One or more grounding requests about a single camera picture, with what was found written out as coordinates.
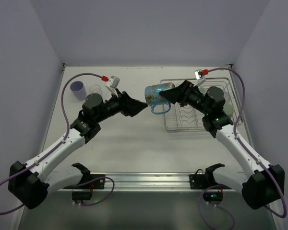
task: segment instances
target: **red connector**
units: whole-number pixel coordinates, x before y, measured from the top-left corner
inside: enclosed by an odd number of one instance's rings
[[[108,78],[108,77],[106,77],[106,76],[102,76],[101,80],[102,80],[102,81],[108,81],[108,80],[109,80],[109,78]]]
[[[207,75],[207,74],[208,74],[208,69],[204,69],[204,70],[202,71],[202,74],[203,74],[203,75]]]

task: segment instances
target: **mug handle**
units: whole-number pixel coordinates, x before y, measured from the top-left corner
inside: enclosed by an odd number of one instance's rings
[[[153,114],[156,114],[156,115],[159,115],[159,114],[166,114],[166,113],[167,113],[168,111],[170,111],[170,109],[171,109],[171,103],[168,102],[167,104],[168,104],[168,108],[167,108],[167,110],[165,110],[165,111],[162,111],[162,112],[155,112],[155,111],[154,111],[154,108],[156,107],[155,104],[153,104],[153,105],[150,107],[150,110],[152,111]]]

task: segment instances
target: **cable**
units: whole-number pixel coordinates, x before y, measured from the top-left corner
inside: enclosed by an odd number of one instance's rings
[[[203,215],[203,213],[202,213],[202,211],[201,211],[201,198],[203,197],[204,193],[206,193],[208,190],[213,189],[213,188],[223,187],[223,186],[224,186],[223,184],[213,185],[213,186],[211,186],[211,187],[203,190],[202,193],[200,194],[200,197],[198,198],[198,205],[197,205],[198,212],[199,212],[199,214],[200,214],[203,222],[204,222],[210,229],[212,229],[212,230],[217,230],[217,229],[214,228],[213,226],[211,226],[211,225],[205,220],[204,215]],[[234,218],[234,216],[233,216],[228,210],[226,210],[226,209],[223,208],[222,206],[213,205],[213,204],[209,204],[209,205],[214,206],[214,207],[217,207],[217,208],[225,211],[226,213],[228,213],[228,214],[230,215],[231,219],[232,219],[232,225],[231,225],[231,227],[230,227],[228,230],[234,229],[234,227],[235,227],[235,225],[236,225],[235,218]]]
[[[240,111],[239,111],[239,115],[238,115],[238,118],[237,120],[235,121],[234,123],[234,134],[235,134],[235,137],[236,139],[238,140],[238,142],[241,144],[241,146],[245,149],[245,151],[247,151],[247,153],[255,160],[259,163],[259,165],[265,170],[265,172],[270,176],[272,182],[274,183],[274,185],[276,186],[276,189],[280,195],[280,198],[281,198],[281,201],[283,203],[283,209],[284,209],[284,213],[281,215],[281,214],[278,214],[276,213],[275,211],[273,211],[270,207],[268,206],[264,206],[265,208],[267,208],[270,212],[272,212],[274,215],[280,217],[280,218],[285,218],[287,216],[287,205],[286,205],[286,201],[285,201],[285,197],[283,195],[283,192],[281,190],[281,188],[279,187],[276,179],[274,178],[274,176],[270,173],[270,171],[264,166],[264,164],[260,161],[258,161],[258,158],[256,158],[256,156],[254,154],[252,154],[252,152],[245,146],[245,144],[241,141],[241,139],[239,138],[239,136],[237,136],[237,125],[238,125],[238,122],[241,120],[241,117],[242,117],[242,111],[244,109],[244,104],[245,104],[245,86],[244,86],[244,82],[243,82],[243,79],[242,77],[233,69],[231,68],[226,68],[226,67],[219,67],[219,68],[215,68],[215,69],[210,69],[208,70],[208,72],[213,72],[213,71],[216,71],[216,70],[228,70],[232,73],[234,73],[240,80],[241,82],[241,85],[242,85],[242,103],[241,103],[241,108],[240,108]]]
[[[94,73],[80,73],[80,74],[77,74],[77,75],[73,76],[72,78],[70,78],[70,79],[66,82],[66,84],[64,85],[64,87],[63,87],[63,89],[62,89],[62,93],[61,93],[61,107],[62,107],[62,112],[63,112],[64,119],[65,119],[65,121],[66,121],[66,126],[67,126],[66,134],[64,135],[64,138],[63,138],[64,140],[66,140],[66,138],[67,138],[67,136],[68,136],[68,134],[69,134],[69,121],[68,121],[68,118],[67,118],[67,115],[66,115],[66,112],[65,112],[65,109],[64,109],[64,103],[63,103],[64,92],[65,92],[65,89],[66,89],[67,85],[68,85],[73,79],[78,78],[78,77],[83,76],[83,75],[92,75],[92,76],[98,77],[98,78],[100,78],[100,79],[102,79],[102,80],[106,80],[106,77],[105,77],[105,76],[102,77],[102,76],[100,76],[100,75],[98,75],[98,74],[94,74]],[[46,157],[48,157],[50,154],[52,154],[61,144],[63,144],[63,142],[60,141],[55,147],[53,147],[47,154],[45,154],[43,157],[41,157],[37,162],[39,163],[39,162],[41,162],[42,160],[44,160]],[[20,171],[20,172],[18,172],[18,173],[16,173],[16,174],[14,174],[13,176],[10,176],[10,177],[4,179],[3,181],[0,182],[0,186],[3,185],[4,183],[8,182],[9,180],[11,180],[11,179],[13,179],[13,178],[15,178],[15,177],[23,174],[24,172],[32,169],[34,166],[36,166],[36,163],[28,166],[27,168],[25,168],[24,170],[22,170],[22,171]],[[9,210],[9,211],[0,212],[0,216],[6,215],[6,214],[10,214],[10,213],[12,213],[12,212],[14,212],[14,211],[22,208],[23,206],[24,206],[24,204],[22,204],[22,205],[20,205],[20,206],[18,206],[18,207],[16,207],[16,208],[14,208],[14,209],[11,209],[11,210]]]
[[[110,178],[110,177],[107,177],[107,176],[98,177],[98,178],[95,178],[95,179],[93,179],[93,180],[91,180],[91,181],[88,181],[88,182],[85,182],[85,183],[82,183],[82,184],[73,185],[72,187],[73,187],[73,188],[81,187],[81,186],[84,186],[84,185],[87,185],[87,184],[91,184],[91,183],[93,183],[93,182],[95,182],[95,181],[102,180],[102,179],[103,179],[103,180],[108,179],[108,180],[110,180],[110,181],[112,182],[112,184],[113,184],[112,189],[111,189],[111,191],[108,193],[108,195],[106,195],[106,196],[105,196],[104,198],[102,198],[101,200],[99,200],[99,201],[97,201],[97,202],[94,202],[94,203],[91,203],[91,204],[83,204],[83,203],[80,204],[80,203],[78,203],[78,202],[75,202],[75,203],[78,204],[78,205],[80,205],[80,206],[93,206],[93,205],[97,205],[97,204],[103,202],[104,200],[108,199],[108,198],[112,195],[113,190],[114,190],[114,187],[115,187],[114,180],[113,180],[112,178]]]

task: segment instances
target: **wire basket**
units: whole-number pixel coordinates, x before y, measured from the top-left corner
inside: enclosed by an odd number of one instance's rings
[[[172,82],[175,86],[178,86],[185,80],[192,82],[194,85],[198,83],[197,79],[164,79],[160,83]],[[228,78],[206,78],[206,81],[199,86],[199,89],[202,93],[205,93],[211,86],[216,86],[223,90],[226,104],[232,106],[231,120],[235,122],[239,114],[238,103],[230,80]],[[203,117],[202,113],[191,106],[181,107],[176,103],[168,113],[164,114],[165,127],[168,132],[205,131],[202,121]]]

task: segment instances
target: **purple cup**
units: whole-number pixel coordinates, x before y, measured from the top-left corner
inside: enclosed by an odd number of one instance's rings
[[[82,81],[74,81],[71,84],[71,91],[79,101],[86,98],[86,91]]]

